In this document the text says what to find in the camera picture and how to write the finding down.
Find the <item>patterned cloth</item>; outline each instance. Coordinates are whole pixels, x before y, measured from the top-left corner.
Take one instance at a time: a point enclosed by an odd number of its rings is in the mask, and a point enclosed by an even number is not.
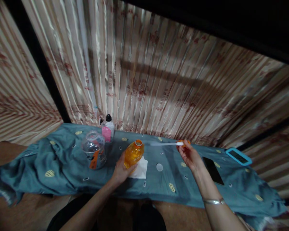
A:
[[[81,141],[91,130],[101,132],[97,127],[62,124],[57,131],[30,145],[15,160],[1,166],[1,180],[16,192],[94,194],[111,178],[123,150],[141,139],[145,145],[144,158],[148,160],[146,179],[128,178],[116,190],[115,196],[150,198],[204,208],[198,186],[176,146],[150,146],[150,143],[174,140],[116,131],[114,141],[105,146],[105,166],[91,170],[90,162],[81,150]],[[217,188],[232,211],[257,217],[274,217],[286,211],[276,190],[261,180],[252,168],[239,165],[225,154],[224,149],[192,146],[200,156],[212,159],[219,166],[217,169],[225,185],[217,185]],[[156,169],[158,163],[163,165],[161,172]]]

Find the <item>leg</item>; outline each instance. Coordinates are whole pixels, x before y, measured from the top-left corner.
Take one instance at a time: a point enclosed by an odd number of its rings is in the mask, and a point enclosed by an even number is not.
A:
[[[68,222],[90,199],[92,195],[81,195],[68,203],[61,209],[51,220],[48,225],[47,231],[58,231],[61,227]],[[92,230],[97,230],[97,223],[95,222]]]
[[[136,219],[133,221],[133,231],[166,231],[162,215],[150,204],[143,204]]]

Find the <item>phone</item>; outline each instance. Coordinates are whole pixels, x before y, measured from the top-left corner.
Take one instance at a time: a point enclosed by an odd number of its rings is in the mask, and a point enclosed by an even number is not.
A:
[[[205,163],[212,180],[217,184],[224,185],[224,182],[214,164],[214,161],[209,158],[203,157],[203,162]]]

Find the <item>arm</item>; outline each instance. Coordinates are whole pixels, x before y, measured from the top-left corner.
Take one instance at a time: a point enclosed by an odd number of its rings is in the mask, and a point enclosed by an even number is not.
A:
[[[60,229],[60,231],[92,229],[98,214],[110,195],[126,180],[129,174],[137,166],[133,165],[129,169],[126,169],[124,166],[124,155],[125,151],[118,160],[111,179]]]
[[[217,190],[208,170],[198,152],[187,142],[179,146],[179,152],[186,165],[191,169],[203,199],[220,200],[223,197]],[[206,213],[213,231],[247,231],[248,229],[226,204],[205,203]]]

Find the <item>black pump cap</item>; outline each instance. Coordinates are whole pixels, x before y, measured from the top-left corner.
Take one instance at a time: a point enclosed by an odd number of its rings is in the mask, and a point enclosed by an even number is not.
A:
[[[111,121],[111,116],[110,116],[109,114],[106,116],[106,121],[107,121],[107,122],[110,122],[110,121]]]

